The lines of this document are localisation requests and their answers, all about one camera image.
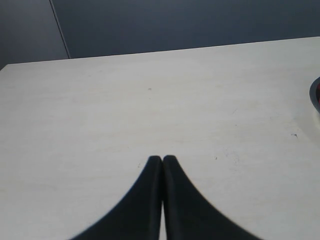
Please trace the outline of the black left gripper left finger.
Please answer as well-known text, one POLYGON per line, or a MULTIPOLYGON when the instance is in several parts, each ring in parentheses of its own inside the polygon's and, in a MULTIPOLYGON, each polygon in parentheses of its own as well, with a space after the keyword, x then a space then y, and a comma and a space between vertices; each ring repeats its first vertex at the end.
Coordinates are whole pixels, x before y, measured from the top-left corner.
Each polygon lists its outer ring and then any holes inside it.
POLYGON ((158 240, 163 200, 163 162, 150 156, 126 195, 74 240, 158 240))

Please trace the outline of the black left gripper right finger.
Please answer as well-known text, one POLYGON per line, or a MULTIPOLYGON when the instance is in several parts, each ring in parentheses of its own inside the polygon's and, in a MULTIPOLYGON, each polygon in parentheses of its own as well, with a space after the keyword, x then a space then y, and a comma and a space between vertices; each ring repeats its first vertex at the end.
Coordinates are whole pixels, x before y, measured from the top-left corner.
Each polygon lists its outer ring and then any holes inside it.
POLYGON ((163 198, 168 240, 256 240, 213 207, 189 180, 177 158, 163 158, 163 198))

